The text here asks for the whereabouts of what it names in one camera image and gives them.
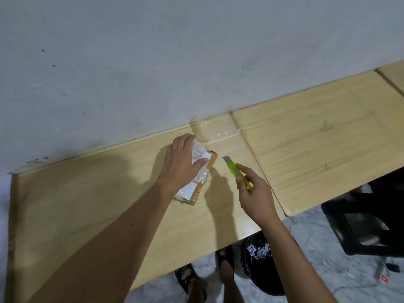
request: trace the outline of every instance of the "yellow-green utility knife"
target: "yellow-green utility knife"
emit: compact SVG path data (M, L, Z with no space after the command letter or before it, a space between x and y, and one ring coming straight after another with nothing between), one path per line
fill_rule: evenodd
M247 185L247 189L250 190L252 189L251 184L247 181L246 177L244 174L237 168L235 163L231 160L229 156L223 156L223 159L225 160L227 167L230 169L231 174L234 175L235 178L242 177L244 182Z

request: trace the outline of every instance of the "person's left arm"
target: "person's left arm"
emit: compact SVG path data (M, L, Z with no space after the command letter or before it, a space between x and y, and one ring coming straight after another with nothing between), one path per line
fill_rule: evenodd
M153 186L65 261L29 303L123 302L172 198L207 162L191 164L194 138L175 138Z

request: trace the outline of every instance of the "brown packing tape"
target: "brown packing tape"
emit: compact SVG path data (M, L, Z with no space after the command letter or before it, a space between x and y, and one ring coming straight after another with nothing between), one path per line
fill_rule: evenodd
M214 151L210 151L210 150L209 150L208 152L212 154L212 157L210 158L210 160L209 160L209 162L208 162L208 165L206 166L206 169L207 169L207 170L210 170L210 168L213 166L213 164L214 164L215 161L216 161L217 153L214 152ZM203 184L203 182L198 182L198 183L196 184L196 188L195 188L195 190L194 190L194 193L192 194L192 197L190 198L190 200L188 200L188 202L186 202L187 204L191 204L191 205L194 205L194 204L195 204L196 199L198 198L199 193L200 193L200 190L201 190L201 188L202 188L202 184Z

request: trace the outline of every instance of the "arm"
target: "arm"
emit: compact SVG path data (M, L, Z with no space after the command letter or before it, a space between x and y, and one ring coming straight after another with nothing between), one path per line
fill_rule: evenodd
M243 179L236 179L241 207L258 224L270 245L288 302L336 303L276 214L271 187L250 168L240 164L237 167L246 173L246 178L253 184L251 192L248 192Z
M191 164L194 138L175 138L153 186L65 261L29 303L123 302L171 199L206 163Z

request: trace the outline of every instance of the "wooden table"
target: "wooden table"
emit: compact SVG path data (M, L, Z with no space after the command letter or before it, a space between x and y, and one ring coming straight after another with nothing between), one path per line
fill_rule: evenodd
M404 98L373 71L233 117L286 216L404 166Z
M12 217L15 302L26 302L70 255L136 201L156 180L166 145L185 133L192 133L190 125L18 174ZM228 155L262 175L243 136L237 132L207 145L219 157L195 206L171 202L132 288L259 230L240 208L235 180L221 158Z
M404 96L404 60L380 67L377 73Z

